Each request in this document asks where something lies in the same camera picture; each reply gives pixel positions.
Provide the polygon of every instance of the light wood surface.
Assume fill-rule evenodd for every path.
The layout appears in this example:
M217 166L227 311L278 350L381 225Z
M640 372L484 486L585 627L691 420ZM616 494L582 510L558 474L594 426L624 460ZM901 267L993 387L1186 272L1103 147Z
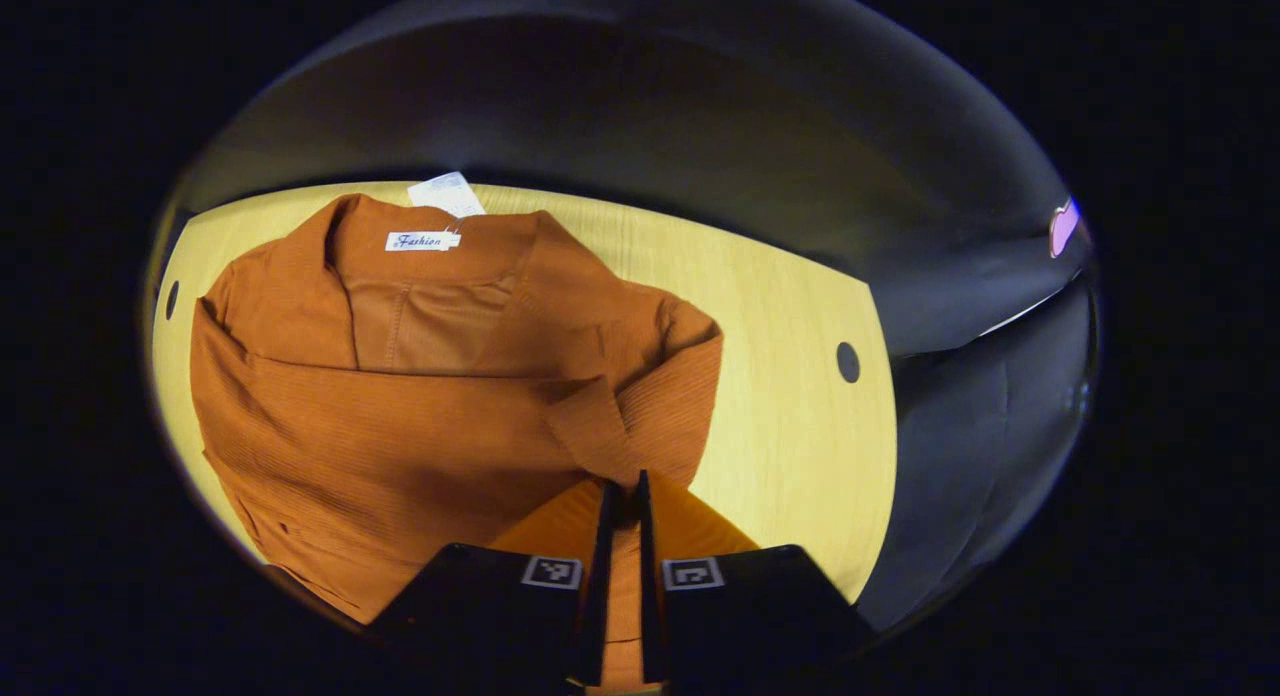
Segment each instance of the light wood surface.
M337 196L410 205L411 184L315 186L236 201L192 217L169 260L152 344L164 423L192 489L256 559L202 455L188 375L195 301L238 255L288 234ZM547 209L618 276L671 290L717 319L724 357L691 491L762 546L804 546L855 600L884 537L897 453L888 354L865 283L649 210L502 186L475 191L488 212ZM165 319L173 281L178 299ZM858 353L855 383L836 367L840 342Z

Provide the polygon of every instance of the clothing label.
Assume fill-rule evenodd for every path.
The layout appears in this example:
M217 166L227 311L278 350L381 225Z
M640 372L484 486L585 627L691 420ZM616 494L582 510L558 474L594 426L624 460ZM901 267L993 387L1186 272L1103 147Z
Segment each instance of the clothing label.
M471 191L471 184L467 184L466 178L457 171L408 187L408 200L416 207L435 207L452 214L453 217L479 216L485 212L475 191Z
M390 232L388 251L448 251L462 242L456 232Z

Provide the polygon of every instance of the ribbed fabric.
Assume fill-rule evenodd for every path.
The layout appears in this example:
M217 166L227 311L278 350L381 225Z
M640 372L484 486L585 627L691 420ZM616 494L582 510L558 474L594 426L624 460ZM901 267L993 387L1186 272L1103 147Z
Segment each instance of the ribbed fabric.
M362 623L448 541L489 544L591 476L689 486L707 441L712 319L618 280L547 212L467 217L444 253L383 249L452 223L343 196L234 260L196 308L210 464L262 555ZM605 687L636 688L635 528L612 574Z

